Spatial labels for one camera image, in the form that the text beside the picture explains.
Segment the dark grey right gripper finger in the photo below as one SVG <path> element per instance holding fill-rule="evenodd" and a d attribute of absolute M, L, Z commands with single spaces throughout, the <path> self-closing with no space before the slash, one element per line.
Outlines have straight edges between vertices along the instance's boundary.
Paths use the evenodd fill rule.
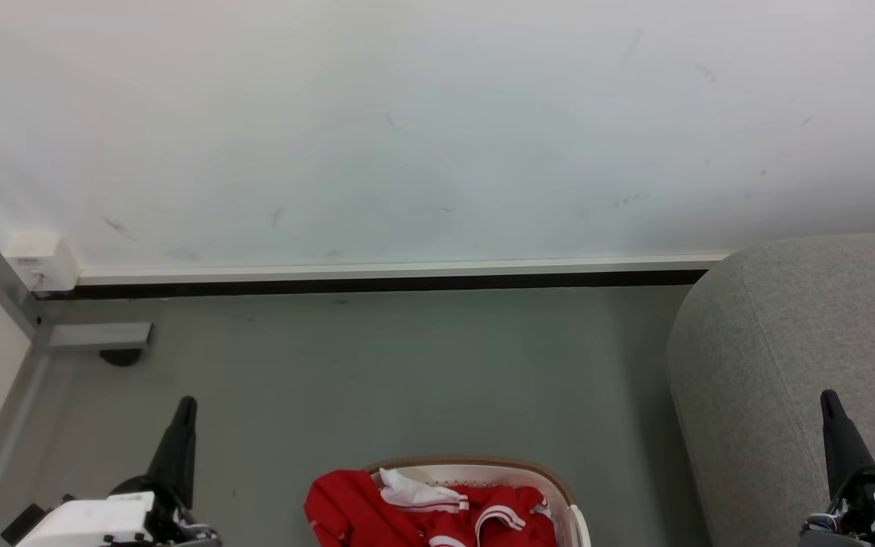
<path fill-rule="evenodd" d="M 830 498 L 836 498 L 854 474 L 875 467 L 875 459 L 835 390 L 826 389 L 822 392 L 820 409 L 827 484 Z"/>

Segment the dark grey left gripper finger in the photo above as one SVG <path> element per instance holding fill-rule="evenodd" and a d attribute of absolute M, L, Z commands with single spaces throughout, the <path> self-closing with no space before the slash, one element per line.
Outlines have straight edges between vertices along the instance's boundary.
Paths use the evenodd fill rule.
<path fill-rule="evenodd" d="M 194 468 L 197 460 L 197 401 L 184 396 L 161 436 L 147 476 L 170 489 L 187 509 L 194 507 Z"/>

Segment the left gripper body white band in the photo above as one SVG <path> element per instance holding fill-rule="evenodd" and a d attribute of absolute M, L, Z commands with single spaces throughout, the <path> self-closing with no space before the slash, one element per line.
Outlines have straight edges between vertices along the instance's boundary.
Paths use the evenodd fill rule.
<path fill-rule="evenodd" d="M 221 546 L 221 534 L 192 515 L 191 492 L 186 482 L 136 476 L 108 498 L 31 504 L 1 537 L 9 546 Z"/>

